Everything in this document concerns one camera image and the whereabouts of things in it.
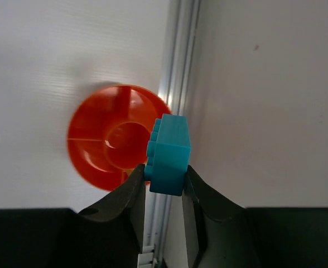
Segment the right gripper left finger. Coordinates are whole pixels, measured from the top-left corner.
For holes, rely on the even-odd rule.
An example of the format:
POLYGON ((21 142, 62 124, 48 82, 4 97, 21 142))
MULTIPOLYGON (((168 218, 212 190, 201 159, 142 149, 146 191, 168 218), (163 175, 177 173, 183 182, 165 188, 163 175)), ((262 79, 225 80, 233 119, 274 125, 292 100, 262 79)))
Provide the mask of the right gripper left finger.
POLYGON ((136 267, 145 200, 140 164, 121 186, 80 212, 0 209, 0 267, 136 267))

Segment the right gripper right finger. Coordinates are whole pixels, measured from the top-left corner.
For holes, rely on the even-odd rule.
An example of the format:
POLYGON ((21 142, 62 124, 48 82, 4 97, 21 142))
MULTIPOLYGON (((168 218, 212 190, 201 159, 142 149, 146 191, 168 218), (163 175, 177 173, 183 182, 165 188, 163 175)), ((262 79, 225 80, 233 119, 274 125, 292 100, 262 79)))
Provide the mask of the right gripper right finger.
POLYGON ((328 208, 243 208, 191 167, 182 203, 190 267, 328 267, 328 208))

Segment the teal lego brick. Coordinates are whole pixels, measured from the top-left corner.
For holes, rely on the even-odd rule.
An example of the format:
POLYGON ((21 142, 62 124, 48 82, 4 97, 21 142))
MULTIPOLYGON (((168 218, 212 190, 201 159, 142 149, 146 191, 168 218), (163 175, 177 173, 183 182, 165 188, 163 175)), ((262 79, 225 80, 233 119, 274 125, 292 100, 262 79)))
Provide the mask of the teal lego brick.
POLYGON ((189 165, 191 141, 184 116, 163 114, 155 120, 147 144, 144 178, 153 193, 181 196, 189 165))

